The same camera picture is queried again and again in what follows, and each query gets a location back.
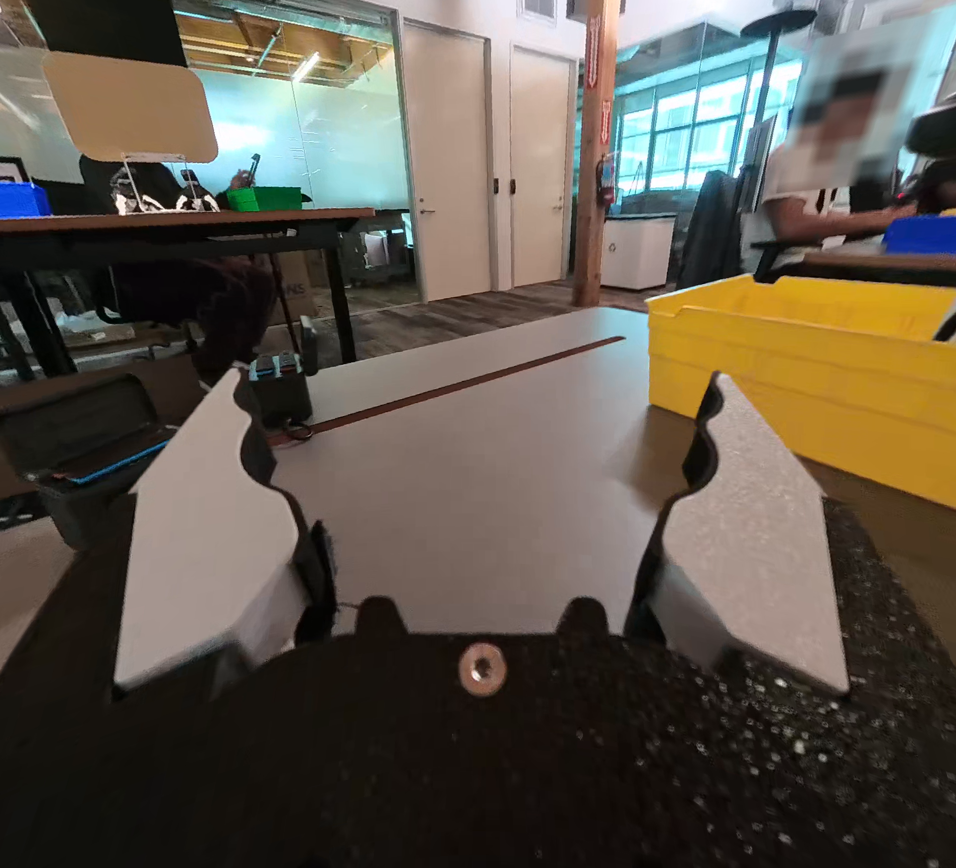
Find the dark wooden desk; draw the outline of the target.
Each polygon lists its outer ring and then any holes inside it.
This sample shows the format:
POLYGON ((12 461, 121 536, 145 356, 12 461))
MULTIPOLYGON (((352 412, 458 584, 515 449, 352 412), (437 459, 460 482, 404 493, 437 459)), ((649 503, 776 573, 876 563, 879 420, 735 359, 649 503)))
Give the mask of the dark wooden desk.
POLYGON ((127 216, 4 218, 2 290, 25 330, 30 353, 47 378, 76 373, 73 359, 31 274, 96 269, 122 263, 240 254, 321 251, 329 280, 341 360, 357 359, 339 257, 341 235, 373 208, 257 213, 159 212, 127 216))

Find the wooden support post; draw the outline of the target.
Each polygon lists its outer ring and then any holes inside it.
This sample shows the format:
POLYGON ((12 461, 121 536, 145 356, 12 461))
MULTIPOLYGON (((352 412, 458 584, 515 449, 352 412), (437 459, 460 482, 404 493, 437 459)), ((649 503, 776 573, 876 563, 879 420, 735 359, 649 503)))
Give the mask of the wooden support post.
POLYGON ((587 0, 573 303, 599 305, 606 204, 599 177, 611 161, 620 0, 587 0))

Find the blue plastic bin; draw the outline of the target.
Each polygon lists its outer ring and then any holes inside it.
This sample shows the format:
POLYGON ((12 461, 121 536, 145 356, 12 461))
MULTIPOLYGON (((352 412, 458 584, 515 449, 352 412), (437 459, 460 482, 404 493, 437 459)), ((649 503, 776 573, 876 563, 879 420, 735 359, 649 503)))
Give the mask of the blue plastic bin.
POLYGON ((33 182, 1 182, 2 220, 51 217, 53 211, 46 190, 33 182))
POLYGON ((955 256, 954 215, 917 215, 895 220, 882 237, 886 255, 955 256))

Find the small black device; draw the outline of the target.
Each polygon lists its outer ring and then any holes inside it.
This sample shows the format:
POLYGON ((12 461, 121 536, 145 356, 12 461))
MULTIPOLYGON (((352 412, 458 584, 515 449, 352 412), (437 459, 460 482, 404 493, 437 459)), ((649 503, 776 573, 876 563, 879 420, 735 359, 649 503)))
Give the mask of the small black device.
POLYGON ((262 354, 249 366, 248 379, 267 432, 295 442, 312 438, 313 407, 299 354, 262 354))

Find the cardboard box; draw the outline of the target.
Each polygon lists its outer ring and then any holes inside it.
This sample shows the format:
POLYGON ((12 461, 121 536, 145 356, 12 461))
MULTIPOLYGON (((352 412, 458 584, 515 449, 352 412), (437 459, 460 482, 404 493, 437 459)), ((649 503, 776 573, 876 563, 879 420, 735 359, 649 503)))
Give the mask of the cardboard box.
POLYGON ((301 317, 326 319, 334 316, 331 289, 323 253, 284 252, 258 255, 256 262, 274 282, 272 265, 278 269, 281 289, 293 323, 301 317))

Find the dark jacket on chair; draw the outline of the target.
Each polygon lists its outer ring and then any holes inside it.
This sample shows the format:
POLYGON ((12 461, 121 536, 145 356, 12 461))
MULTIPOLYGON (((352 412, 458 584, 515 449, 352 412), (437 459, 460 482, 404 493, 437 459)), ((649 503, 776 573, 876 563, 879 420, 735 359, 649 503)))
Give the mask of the dark jacket on chair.
POLYGON ((678 290, 742 273, 739 205, 738 180, 721 170, 709 171, 688 223, 676 278, 678 290))

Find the green plastic bin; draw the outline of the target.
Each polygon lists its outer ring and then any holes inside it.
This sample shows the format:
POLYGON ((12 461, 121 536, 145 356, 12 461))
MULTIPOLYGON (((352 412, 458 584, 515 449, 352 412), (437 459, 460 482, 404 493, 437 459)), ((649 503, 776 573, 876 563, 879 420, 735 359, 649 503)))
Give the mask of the green plastic bin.
POLYGON ((302 191, 298 187, 253 186, 226 191, 230 210, 237 213, 300 211, 302 191))

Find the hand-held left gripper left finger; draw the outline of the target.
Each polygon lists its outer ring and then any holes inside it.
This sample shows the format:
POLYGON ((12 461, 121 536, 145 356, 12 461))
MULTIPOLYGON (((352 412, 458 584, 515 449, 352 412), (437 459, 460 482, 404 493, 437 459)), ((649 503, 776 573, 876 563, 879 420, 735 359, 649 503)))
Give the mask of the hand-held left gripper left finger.
POLYGON ((330 634, 331 541, 275 469, 247 370, 231 368, 134 488, 118 689, 209 656, 254 669, 330 634))

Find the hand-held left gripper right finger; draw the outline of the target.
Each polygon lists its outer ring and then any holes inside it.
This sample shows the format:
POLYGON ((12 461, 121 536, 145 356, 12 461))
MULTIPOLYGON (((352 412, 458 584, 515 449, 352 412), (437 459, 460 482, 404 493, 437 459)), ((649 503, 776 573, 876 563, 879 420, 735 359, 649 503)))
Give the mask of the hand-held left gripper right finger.
POLYGON ((623 635, 701 668, 749 656, 848 693, 822 491, 728 374, 711 375, 683 474, 639 564, 623 635))

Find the white door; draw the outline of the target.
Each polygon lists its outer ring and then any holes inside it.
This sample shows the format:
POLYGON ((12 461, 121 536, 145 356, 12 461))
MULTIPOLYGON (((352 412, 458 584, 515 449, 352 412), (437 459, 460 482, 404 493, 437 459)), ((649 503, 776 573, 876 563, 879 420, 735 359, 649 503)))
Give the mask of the white door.
POLYGON ((405 22, 416 261, 427 302, 491 289, 483 38, 405 22))
POLYGON ((509 73, 511 278, 524 287, 566 270, 577 66, 515 46, 509 73))

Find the black carrying case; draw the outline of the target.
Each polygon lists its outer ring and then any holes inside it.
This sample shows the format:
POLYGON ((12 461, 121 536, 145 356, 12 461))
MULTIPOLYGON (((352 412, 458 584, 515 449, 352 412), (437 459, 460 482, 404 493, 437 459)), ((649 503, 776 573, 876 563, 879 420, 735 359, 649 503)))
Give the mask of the black carrying case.
POLYGON ((122 373, 2 411, 2 450, 35 485, 63 541, 97 542, 111 505, 130 491, 178 426, 161 420, 142 382, 122 373))

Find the beige panel on stand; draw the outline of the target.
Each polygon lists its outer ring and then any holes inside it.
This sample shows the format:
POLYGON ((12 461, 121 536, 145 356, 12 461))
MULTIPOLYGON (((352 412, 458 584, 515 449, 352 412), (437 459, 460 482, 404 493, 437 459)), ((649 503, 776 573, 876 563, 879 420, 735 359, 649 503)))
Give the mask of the beige panel on stand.
POLYGON ((48 51, 41 68, 66 131, 82 156, 119 162, 141 213, 161 209, 144 195, 135 165, 208 164, 219 153, 205 87, 188 67, 48 51))

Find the yellow plastic bin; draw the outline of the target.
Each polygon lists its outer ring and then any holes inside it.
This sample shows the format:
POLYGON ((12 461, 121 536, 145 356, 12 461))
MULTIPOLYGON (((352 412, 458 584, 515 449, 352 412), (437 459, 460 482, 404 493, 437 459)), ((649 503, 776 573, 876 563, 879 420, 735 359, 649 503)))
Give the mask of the yellow plastic bin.
POLYGON ((693 417, 729 375, 795 454, 954 508, 953 289, 740 276, 647 308, 652 405, 693 417))

